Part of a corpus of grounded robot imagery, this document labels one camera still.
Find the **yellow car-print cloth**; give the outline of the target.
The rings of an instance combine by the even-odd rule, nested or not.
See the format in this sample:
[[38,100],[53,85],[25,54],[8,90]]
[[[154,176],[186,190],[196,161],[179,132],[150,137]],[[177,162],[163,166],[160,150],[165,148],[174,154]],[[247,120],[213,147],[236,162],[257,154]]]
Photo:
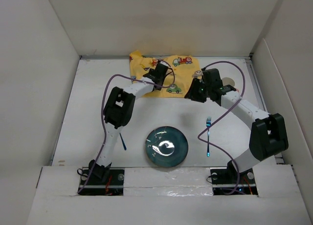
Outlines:
[[[129,55],[130,75],[132,78],[141,79],[151,68],[156,68],[160,60],[155,57],[145,57],[140,51],[134,51]],[[202,72],[198,59],[192,56],[172,55],[162,58],[167,62],[174,72],[168,70],[167,77],[163,83],[166,89],[156,90],[144,95],[145,97],[156,98],[183,98],[188,92],[192,80],[200,79]]]

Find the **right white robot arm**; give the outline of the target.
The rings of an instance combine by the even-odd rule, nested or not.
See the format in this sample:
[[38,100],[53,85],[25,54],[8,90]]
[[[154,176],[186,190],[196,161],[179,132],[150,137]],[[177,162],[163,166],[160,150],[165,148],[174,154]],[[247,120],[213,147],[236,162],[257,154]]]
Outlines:
[[244,100],[233,86],[223,85],[216,68],[203,71],[201,79],[193,78],[185,98],[202,103],[210,99],[249,127],[248,148],[227,164],[226,177],[232,183],[241,180],[244,172],[253,166],[289,147],[283,116],[257,108]]

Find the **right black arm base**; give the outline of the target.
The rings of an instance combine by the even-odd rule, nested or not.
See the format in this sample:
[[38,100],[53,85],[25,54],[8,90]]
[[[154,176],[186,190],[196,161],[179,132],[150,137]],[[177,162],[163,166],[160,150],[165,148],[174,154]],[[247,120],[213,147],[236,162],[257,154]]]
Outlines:
[[[229,194],[237,183],[237,174],[229,176],[226,174],[226,168],[210,168],[210,176],[206,181],[212,185],[213,195]],[[240,174],[239,183],[232,195],[258,195],[253,169]]]

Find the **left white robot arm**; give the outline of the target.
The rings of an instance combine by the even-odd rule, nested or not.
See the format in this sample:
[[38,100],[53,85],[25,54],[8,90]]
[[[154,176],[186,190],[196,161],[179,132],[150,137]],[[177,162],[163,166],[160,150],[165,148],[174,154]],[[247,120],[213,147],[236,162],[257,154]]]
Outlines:
[[[89,162],[88,179],[92,176],[98,184],[104,184],[108,181],[114,147],[121,130],[132,117],[136,99],[155,90],[168,88],[169,86],[164,85],[168,70],[174,73],[174,70],[166,61],[158,60],[156,67],[149,69],[148,73],[144,74],[140,80],[121,74],[115,74],[109,79],[101,104],[104,140],[95,158]],[[122,77],[133,81],[133,83],[125,88],[112,88],[109,97],[106,98],[109,84],[115,77]]]

